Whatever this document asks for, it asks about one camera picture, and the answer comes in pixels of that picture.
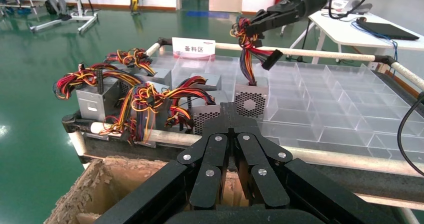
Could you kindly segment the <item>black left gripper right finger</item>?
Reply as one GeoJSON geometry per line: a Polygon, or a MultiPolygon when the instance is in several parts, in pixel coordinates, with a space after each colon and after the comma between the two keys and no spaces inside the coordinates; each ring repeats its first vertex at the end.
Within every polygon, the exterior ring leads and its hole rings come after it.
{"type": "Polygon", "coordinates": [[[228,105],[229,136],[252,205],[287,224],[394,224],[396,219],[264,137],[256,120],[228,105]]]}

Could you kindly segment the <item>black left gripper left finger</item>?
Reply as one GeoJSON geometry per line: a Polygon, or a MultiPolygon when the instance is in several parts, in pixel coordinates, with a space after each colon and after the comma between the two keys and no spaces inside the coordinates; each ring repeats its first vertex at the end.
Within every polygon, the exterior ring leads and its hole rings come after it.
{"type": "Polygon", "coordinates": [[[202,137],[102,214],[97,224],[201,224],[223,195],[230,105],[207,120],[202,137]]]}

